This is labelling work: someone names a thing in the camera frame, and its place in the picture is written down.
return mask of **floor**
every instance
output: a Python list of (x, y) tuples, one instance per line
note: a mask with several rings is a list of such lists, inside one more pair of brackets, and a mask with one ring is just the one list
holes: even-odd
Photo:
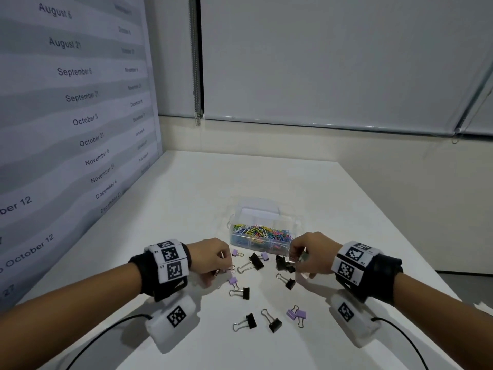
[(484, 302), (493, 308), (493, 276), (440, 274), (457, 296), (467, 304)]

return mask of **white table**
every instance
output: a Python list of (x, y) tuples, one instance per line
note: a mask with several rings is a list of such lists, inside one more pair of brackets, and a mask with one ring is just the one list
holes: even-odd
[[(457, 297), (338, 163), (167, 151), (25, 299), (119, 266), (163, 239), (187, 243), (217, 236), (228, 241), (226, 207), (237, 196), (289, 203), (304, 217), (306, 231), (321, 231), (341, 243), (359, 240), (378, 247), (402, 258), (409, 275)], [(234, 258), (237, 266), (248, 261), (251, 252), (245, 253), (244, 258)], [(325, 297), (299, 283), (289, 291), (275, 278), (274, 266), (271, 257), (259, 271), (235, 274), (240, 286), (250, 287), (248, 301), (230, 297), (225, 285), (201, 290), (191, 283), (188, 289), (199, 310), (194, 327), (177, 338), (168, 353), (157, 349), (140, 318), (105, 334), (73, 369), (422, 369), (410, 344), (386, 323), (378, 340), (362, 349), (354, 347), (330, 315)], [(312, 283), (341, 288), (333, 276), (317, 276)], [(43, 368), (64, 369), (97, 332), (132, 312), (157, 309), (146, 301), (143, 295), (135, 298)], [(304, 329), (286, 317), (294, 304), (307, 311)], [(393, 307), (372, 298), (367, 304), (411, 335), (429, 368), (459, 368)], [(260, 315), (262, 308), (283, 322), (275, 334)], [(249, 313), (257, 328), (234, 333), (232, 323)]]

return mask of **qr code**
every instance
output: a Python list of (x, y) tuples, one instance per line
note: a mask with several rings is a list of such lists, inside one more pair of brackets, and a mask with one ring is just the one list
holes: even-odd
[(359, 249), (356, 248), (349, 248), (349, 250), (346, 252), (346, 256), (351, 258), (351, 260), (359, 261), (361, 256), (363, 255), (363, 251), (360, 251)]
[(173, 325), (173, 327), (178, 326), (178, 324), (183, 321), (185, 317), (186, 314), (179, 305), (167, 315), (168, 321)]
[(175, 247), (169, 247), (166, 249), (162, 249), (161, 253), (163, 254), (165, 262), (173, 261), (173, 260), (176, 260), (178, 258), (178, 252), (176, 251)]
[(181, 261), (167, 263), (168, 267), (168, 280), (178, 278), (182, 276), (182, 263)]
[(364, 251), (367, 251), (368, 249), (371, 249), (371, 247), (368, 247), (367, 245), (365, 244), (361, 244), (361, 243), (358, 243), (358, 244), (354, 244), (355, 247), (358, 247), (360, 249), (363, 249)]
[(349, 322), (352, 317), (354, 317), (354, 313), (349, 309), (348, 305), (346, 305), (345, 302), (342, 303), (341, 306), (339, 306), (339, 309), (337, 309), (339, 313), (341, 313), (342, 317), (346, 322)]
[(353, 277), (354, 267), (349, 266), (347, 263), (341, 262), (339, 265), (339, 270), (337, 273), (346, 279), (351, 279)]
[(156, 244), (159, 248), (164, 248), (164, 247), (169, 247), (170, 245), (173, 245), (172, 241), (165, 241), (163, 243), (157, 243)]

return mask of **clear plastic box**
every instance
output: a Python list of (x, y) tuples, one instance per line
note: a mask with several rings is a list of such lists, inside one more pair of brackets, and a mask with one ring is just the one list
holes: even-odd
[(237, 204), (235, 213), (231, 215), (228, 222), (231, 245), (275, 255), (289, 255), (291, 241), (241, 234), (234, 231), (237, 224), (261, 225), (279, 231), (287, 230), (293, 239), (301, 231), (301, 218), (295, 216), (290, 206), (260, 198), (243, 198)]

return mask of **black cable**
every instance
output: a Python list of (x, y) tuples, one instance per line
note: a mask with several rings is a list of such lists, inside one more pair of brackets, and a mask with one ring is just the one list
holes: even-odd
[(400, 328), (398, 328), (395, 324), (393, 324), (391, 321), (388, 321), (386, 320), (385, 318), (380, 318), (380, 317), (373, 317), (371, 319), (373, 322), (375, 321), (384, 321), (386, 323), (388, 323), (389, 325), (391, 326), (394, 326), (401, 334), (404, 335), (404, 337), (411, 343), (411, 345), (413, 346), (414, 350), (416, 351), (416, 353), (418, 354), (418, 356), (421, 358), (421, 361), (423, 362), (423, 366), (426, 370), (428, 370), (428, 366), (426, 366), (426, 362), (424, 361), (423, 359), (423, 356), (421, 355), (421, 353), (419, 352), (419, 350), (416, 348), (416, 345), (414, 345), (414, 343), (411, 341), (411, 339), (409, 338), (409, 336), (407, 336), (403, 330), (401, 330)]
[(91, 346), (92, 343), (94, 343), (96, 340), (98, 340), (101, 336), (103, 336), (103, 334), (105, 332), (108, 332), (109, 330), (111, 330), (113, 327), (119, 325), (120, 323), (122, 322), (125, 322), (125, 321), (128, 321), (129, 319), (132, 319), (132, 318), (137, 318), (137, 317), (146, 317), (147, 319), (152, 319), (152, 316), (150, 316), (149, 314), (136, 314), (136, 315), (131, 315), (130, 317), (125, 317), (123, 319), (120, 319), (118, 322), (116, 323), (113, 323), (111, 326), (109, 326), (107, 329), (103, 330), (102, 332), (99, 333), (99, 335), (97, 335), (94, 339), (92, 339), (89, 344), (87, 344), (84, 349), (82, 349), (79, 354), (72, 360), (72, 362), (70, 362), (70, 365), (65, 369), (65, 370), (69, 370), (69, 368), (72, 367), (72, 365), (74, 364), (75, 361), (77, 361), (77, 359), (80, 357), (81, 354), (83, 354), (85, 352), (85, 350), (87, 348), (89, 348)]

